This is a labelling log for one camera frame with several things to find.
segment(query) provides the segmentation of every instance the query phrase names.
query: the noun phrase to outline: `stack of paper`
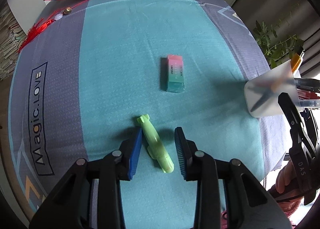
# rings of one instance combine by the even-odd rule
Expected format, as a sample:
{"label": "stack of paper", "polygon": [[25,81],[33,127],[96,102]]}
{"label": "stack of paper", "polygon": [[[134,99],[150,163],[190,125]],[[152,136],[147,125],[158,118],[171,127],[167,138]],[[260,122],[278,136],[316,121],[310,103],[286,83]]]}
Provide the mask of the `stack of paper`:
{"label": "stack of paper", "polygon": [[6,3],[0,11],[0,80],[13,74],[18,49],[26,37]]}

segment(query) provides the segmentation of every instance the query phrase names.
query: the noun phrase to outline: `gray curtain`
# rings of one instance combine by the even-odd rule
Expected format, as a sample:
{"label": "gray curtain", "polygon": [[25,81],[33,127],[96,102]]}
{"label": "gray curtain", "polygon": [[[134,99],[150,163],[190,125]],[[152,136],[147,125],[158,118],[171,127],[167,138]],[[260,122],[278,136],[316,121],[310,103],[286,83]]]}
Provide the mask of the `gray curtain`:
{"label": "gray curtain", "polygon": [[305,41],[306,53],[299,69],[301,76],[313,78],[320,73],[320,16],[307,0],[237,0],[232,8],[251,32],[256,20],[276,25],[282,19],[276,28],[277,39],[284,40],[286,35],[296,34]]}

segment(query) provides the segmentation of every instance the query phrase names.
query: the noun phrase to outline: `red tassel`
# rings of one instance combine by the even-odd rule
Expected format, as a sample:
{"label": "red tassel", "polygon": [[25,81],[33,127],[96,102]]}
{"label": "red tassel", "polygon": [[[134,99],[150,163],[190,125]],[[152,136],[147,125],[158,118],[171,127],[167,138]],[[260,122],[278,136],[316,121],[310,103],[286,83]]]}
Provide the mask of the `red tassel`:
{"label": "red tassel", "polygon": [[27,45],[29,44],[32,40],[34,40],[40,33],[42,33],[52,22],[54,22],[54,19],[50,19],[46,22],[44,22],[41,26],[39,26],[41,24],[41,22],[44,19],[41,18],[41,20],[34,25],[27,34],[27,38],[25,39],[25,41],[21,44],[21,46],[19,47],[18,52],[20,53],[21,50]]}

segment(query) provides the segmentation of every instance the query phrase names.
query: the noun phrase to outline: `clear pen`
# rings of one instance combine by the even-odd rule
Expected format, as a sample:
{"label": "clear pen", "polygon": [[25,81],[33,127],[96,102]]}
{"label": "clear pen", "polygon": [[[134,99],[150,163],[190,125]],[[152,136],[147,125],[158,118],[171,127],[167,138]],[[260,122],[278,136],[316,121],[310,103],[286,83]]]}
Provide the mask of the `clear pen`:
{"label": "clear pen", "polygon": [[301,100],[300,101],[301,107],[306,108],[320,108],[320,99],[316,100]]}

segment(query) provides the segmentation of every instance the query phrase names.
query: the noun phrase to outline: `white bead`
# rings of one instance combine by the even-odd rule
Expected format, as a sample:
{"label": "white bead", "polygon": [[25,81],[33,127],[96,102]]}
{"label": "white bead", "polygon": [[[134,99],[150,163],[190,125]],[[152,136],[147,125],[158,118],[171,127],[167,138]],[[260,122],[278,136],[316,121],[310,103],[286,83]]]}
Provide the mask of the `white bead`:
{"label": "white bead", "polygon": [[63,15],[61,14],[61,13],[59,13],[58,15],[56,15],[55,17],[54,17],[54,20],[59,20],[59,19],[61,19],[63,17]]}

